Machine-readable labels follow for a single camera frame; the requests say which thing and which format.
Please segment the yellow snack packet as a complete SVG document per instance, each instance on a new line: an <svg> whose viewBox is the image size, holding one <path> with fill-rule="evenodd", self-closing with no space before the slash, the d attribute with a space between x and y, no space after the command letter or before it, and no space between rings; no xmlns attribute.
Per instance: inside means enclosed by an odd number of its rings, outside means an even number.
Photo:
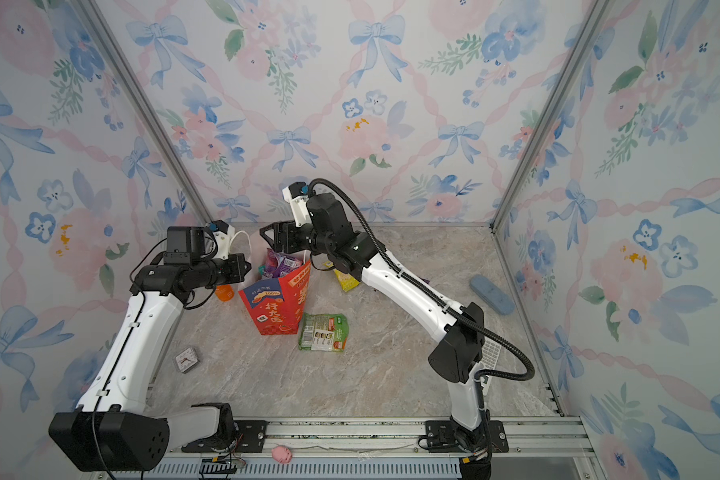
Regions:
<svg viewBox="0 0 720 480"><path fill-rule="evenodd" d="M340 288L343 292L347 293L360 285L360 282L356 280L352 275L342 273L338 270L333 271Z"/></svg>

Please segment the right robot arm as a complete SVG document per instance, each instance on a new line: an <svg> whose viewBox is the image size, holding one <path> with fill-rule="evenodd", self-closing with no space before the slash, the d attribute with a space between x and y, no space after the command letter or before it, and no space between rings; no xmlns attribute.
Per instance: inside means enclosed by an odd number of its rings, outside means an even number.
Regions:
<svg viewBox="0 0 720 480"><path fill-rule="evenodd" d="M310 193L297 182L282 190L293 218L260 229L270 248L280 253L324 255L336 270L354 277L392 300L436 342L428 363L448 384L454 443L472 454L489 449L487 414L475 374L484 340L480 309L454 302L402 266L365 219L353 227L344 206L331 193Z"/></svg>

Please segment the red paper gift bag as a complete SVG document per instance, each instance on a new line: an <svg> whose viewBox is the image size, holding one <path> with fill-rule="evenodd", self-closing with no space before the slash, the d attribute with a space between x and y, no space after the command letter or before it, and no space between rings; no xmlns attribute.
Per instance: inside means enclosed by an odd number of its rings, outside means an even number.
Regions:
<svg viewBox="0 0 720 480"><path fill-rule="evenodd" d="M232 234L230 252L237 251L239 247L252 269L235 289L257 331L263 336L295 335L299 331L308 294L311 272L309 253L289 254L304 262L297 271L282 278L264 279L260 268L270 248L263 240L242 230Z"/></svg>

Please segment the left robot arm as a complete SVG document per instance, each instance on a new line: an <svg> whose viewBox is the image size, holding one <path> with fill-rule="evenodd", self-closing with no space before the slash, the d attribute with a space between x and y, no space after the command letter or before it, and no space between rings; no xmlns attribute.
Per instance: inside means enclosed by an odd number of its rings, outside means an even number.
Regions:
<svg viewBox="0 0 720 480"><path fill-rule="evenodd" d="M239 429L226 403L201 403L167 417L147 415L146 403L169 335L192 293L240 283L250 269L240 253L141 267L101 368L76 406L55 414L48 428L79 471L146 472L166 453L193 442L220 451L235 445Z"/></svg>

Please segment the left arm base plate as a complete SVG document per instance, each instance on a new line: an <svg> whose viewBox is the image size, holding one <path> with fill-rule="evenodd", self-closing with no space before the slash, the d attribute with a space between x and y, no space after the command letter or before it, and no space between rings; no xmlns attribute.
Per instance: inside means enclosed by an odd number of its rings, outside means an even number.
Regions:
<svg viewBox="0 0 720 480"><path fill-rule="evenodd" d="M233 420L229 425L222 425L214 435L182 446L181 452L261 453L264 449L268 425L269 423L265 420Z"/></svg>

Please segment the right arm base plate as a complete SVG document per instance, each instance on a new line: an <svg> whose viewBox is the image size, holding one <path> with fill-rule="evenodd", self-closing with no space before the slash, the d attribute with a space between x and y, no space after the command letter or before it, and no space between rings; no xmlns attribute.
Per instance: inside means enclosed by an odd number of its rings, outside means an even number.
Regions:
<svg viewBox="0 0 720 480"><path fill-rule="evenodd" d="M430 453L460 453L477 455L488 449L491 453L507 453L509 445L504 425L498 420L483 422L474 430L452 419L429 420L425 433L419 438L420 448Z"/></svg>

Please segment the purple snack packet back side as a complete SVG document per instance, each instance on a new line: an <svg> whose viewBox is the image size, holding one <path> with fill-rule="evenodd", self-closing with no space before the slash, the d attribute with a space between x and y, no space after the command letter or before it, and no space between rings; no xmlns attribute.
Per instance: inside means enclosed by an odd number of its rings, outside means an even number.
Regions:
<svg viewBox="0 0 720 480"><path fill-rule="evenodd" d="M268 249L260 274L264 279L282 278L297 271L303 265L301 258Z"/></svg>

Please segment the small green snack packet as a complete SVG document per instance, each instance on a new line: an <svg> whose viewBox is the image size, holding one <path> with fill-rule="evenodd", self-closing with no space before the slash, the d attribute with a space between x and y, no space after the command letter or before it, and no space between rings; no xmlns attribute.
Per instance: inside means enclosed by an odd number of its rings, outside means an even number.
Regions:
<svg viewBox="0 0 720 480"><path fill-rule="evenodd" d="M298 348L312 352L343 352L349 337L349 323L342 314L304 314Z"/></svg>

